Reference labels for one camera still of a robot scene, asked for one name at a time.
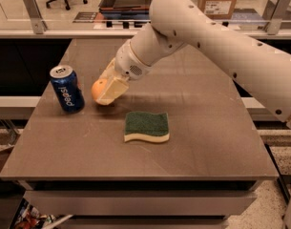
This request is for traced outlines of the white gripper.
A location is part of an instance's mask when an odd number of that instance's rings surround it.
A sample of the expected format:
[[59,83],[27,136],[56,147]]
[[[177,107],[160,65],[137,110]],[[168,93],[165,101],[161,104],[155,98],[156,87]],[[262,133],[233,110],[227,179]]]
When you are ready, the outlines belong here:
[[138,80],[148,74],[151,68],[137,58],[132,50],[131,43],[126,41],[100,75],[101,78],[107,80],[107,84],[95,101],[96,103],[110,105],[129,89],[129,84],[125,80],[114,77],[115,71],[129,80]]

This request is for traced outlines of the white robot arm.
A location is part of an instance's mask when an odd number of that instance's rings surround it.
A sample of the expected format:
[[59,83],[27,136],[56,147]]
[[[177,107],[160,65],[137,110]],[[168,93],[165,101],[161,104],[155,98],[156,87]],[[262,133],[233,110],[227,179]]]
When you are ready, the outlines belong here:
[[191,45],[291,129],[291,54],[214,22],[191,0],[152,0],[149,17],[94,82],[96,103],[113,103],[128,90],[130,80]]

